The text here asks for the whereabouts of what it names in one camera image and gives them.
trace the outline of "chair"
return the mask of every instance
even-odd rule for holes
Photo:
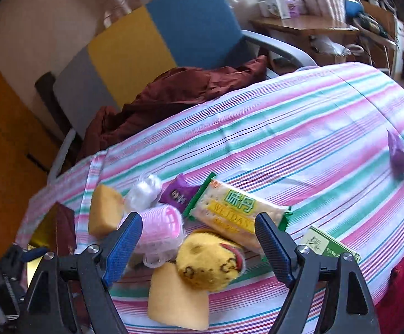
[[[84,137],[101,106],[120,109],[174,67],[240,66],[254,58],[247,42],[298,67],[316,65],[291,45],[241,31],[225,0],[153,0],[118,20],[84,47],[53,84],[54,97],[72,129],[54,161],[48,184],[58,175],[75,134]],[[267,78],[274,77],[268,70]]]

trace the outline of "beige wall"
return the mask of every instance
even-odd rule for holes
[[[0,71],[24,104],[57,136],[61,132],[38,96],[34,83],[58,74],[102,29],[104,0],[2,0]],[[259,0],[238,0],[235,13],[244,27],[259,15]]]

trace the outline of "purple package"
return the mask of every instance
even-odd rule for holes
[[[389,143],[390,163],[392,171],[397,178],[404,177],[404,141],[395,132],[387,131]]]
[[[162,193],[159,202],[176,207],[182,213],[200,186],[190,186],[182,173],[174,178]]]

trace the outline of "chair backrest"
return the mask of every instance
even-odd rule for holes
[[[54,93],[83,136],[102,105],[121,108],[163,72],[251,59],[225,0],[153,0],[95,37],[58,76]]]

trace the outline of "tablecloth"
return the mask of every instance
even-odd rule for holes
[[[78,252],[99,183],[126,194],[142,173],[168,184],[184,173],[200,184],[219,179],[271,202],[292,206],[287,232],[299,241],[314,224],[361,256],[374,302],[404,256],[404,180],[393,178],[387,130],[404,139],[404,90],[382,72],[345,63],[287,74],[187,109],[89,157],[29,203],[17,235],[24,245],[59,201],[75,211]],[[186,223],[188,232],[201,224]],[[210,295],[207,333],[267,333],[287,294],[268,264],[246,253],[247,270]],[[152,271],[115,283],[114,303],[130,333],[191,333],[147,316]],[[318,290],[304,333],[312,333],[324,290]]]

